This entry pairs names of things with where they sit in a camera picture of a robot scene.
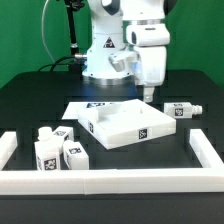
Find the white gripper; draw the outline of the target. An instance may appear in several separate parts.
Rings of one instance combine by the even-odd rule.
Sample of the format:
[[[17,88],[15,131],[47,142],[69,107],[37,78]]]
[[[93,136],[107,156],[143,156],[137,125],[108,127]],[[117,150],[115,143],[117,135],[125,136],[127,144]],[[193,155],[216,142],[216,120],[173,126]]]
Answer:
[[[137,54],[134,70],[141,84],[159,86],[166,70],[166,45],[170,34],[164,24],[129,25],[126,40]],[[144,87],[143,101],[152,102],[154,87]]]

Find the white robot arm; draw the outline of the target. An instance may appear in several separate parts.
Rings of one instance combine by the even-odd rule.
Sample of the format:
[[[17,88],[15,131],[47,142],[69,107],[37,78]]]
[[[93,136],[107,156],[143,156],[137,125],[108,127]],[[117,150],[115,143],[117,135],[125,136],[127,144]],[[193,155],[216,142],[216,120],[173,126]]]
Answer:
[[[165,0],[87,0],[92,44],[87,50],[86,80],[119,85],[126,80],[143,87],[153,100],[163,84],[170,33],[163,23]]]

